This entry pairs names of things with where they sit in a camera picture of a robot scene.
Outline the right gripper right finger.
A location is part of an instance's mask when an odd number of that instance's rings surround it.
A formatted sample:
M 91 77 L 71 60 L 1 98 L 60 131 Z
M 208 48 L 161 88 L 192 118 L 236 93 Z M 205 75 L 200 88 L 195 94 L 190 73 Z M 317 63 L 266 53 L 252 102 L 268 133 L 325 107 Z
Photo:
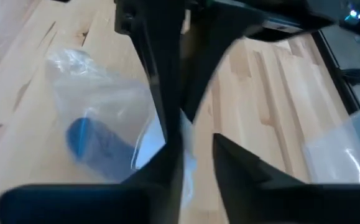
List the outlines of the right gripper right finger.
M 213 160 L 230 223 L 360 223 L 360 184 L 306 184 L 220 133 Z

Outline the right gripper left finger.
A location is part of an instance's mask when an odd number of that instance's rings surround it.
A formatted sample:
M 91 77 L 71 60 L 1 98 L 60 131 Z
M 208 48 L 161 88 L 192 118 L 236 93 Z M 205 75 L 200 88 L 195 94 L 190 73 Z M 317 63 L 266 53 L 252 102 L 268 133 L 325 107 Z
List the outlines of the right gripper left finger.
M 0 195 L 0 223 L 177 223 L 183 139 L 120 184 L 29 184 Z

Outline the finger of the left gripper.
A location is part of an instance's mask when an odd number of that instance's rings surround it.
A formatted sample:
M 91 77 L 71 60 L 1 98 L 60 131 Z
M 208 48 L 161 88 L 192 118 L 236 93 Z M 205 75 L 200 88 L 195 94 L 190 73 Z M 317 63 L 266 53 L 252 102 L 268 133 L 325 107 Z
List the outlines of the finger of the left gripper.
M 115 31 L 130 37 L 147 75 L 166 140 L 179 132 L 183 0 L 115 0 Z
M 256 32 L 261 14 L 236 6 L 211 6 L 192 12 L 181 38 L 181 109 L 193 121 L 224 53 L 246 31 Z

